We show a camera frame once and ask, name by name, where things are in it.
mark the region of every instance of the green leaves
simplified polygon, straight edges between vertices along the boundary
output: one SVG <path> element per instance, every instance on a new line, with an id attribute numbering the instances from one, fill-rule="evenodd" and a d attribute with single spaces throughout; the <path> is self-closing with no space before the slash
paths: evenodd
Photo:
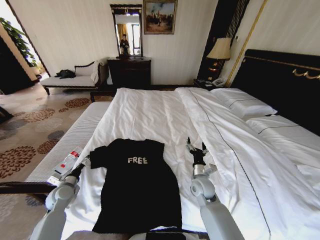
<path id="1" fill-rule="evenodd" d="M 27 46 L 28 43 L 22 39 L 22 36 L 25 36 L 25 34 L 15 27 L 11 26 L 10 22 L 5 20 L 3 17 L 0 17 L 0 22 L 9 34 L 16 47 L 19 49 L 21 55 L 23 56 L 29 67 L 36 67 L 37 63 L 35 56 L 29 52 L 30 49 Z"/>

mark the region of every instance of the floral patterned carpet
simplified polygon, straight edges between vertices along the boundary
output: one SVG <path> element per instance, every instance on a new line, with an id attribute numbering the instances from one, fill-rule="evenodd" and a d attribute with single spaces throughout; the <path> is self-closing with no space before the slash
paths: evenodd
<path id="1" fill-rule="evenodd" d="M 0 182 L 24 181 L 91 103 L 89 91 L 51 88 L 50 93 L 36 83 L 0 95 L 0 106 L 14 115 L 0 124 Z M 0 195 L 0 239 L 29 239 L 45 212 L 31 196 Z"/>

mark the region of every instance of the doorway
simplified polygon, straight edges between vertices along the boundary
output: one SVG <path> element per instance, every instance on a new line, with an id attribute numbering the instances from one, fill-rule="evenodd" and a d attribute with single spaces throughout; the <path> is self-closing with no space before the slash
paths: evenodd
<path id="1" fill-rule="evenodd" d="M 9 2 L 6 0 L 0 0 L 0 23 L 9 34 L 38 80 L 41 81 L 48 78 L 50 75 L 48 74 L 48 71 L 46 71 L 45 65 L 37 51 L 34 49 L 16 14 L 12 11 Z"/>

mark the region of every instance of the white duvet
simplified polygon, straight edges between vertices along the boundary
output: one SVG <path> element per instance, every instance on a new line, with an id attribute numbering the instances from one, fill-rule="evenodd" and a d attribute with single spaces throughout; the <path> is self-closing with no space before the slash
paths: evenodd
<path id="1" fill-rule="evenodd" d="M 205 232 L 190 193 L 193 157 L 185 147 L 188 137 L 198 148 L 202 141 L 207 146 L 210 154 L 205 161 L 218 169 L 211 179 L 217 195 L 245 239 L 319 238 L 320 201 L 312 187 L 284 155 L 221 105 L 214 92 L 118 89 L 78 161 L 117 138 L 164 143 L 163 157 L 180 189 L 182 228 Z M 101 210 L 106 172 L 104 168 L 82 170 L 80 191 L 66 210 L 63 238 L 93 228 Z"/>

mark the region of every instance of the picture frame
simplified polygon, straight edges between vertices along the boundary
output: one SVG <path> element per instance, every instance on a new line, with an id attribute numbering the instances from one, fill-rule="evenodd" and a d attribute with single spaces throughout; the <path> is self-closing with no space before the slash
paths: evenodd
<path id="1" fill-rule="evenodd" d="M 143 0 L 144 34 L 174 34 L 178 0 Z"/>

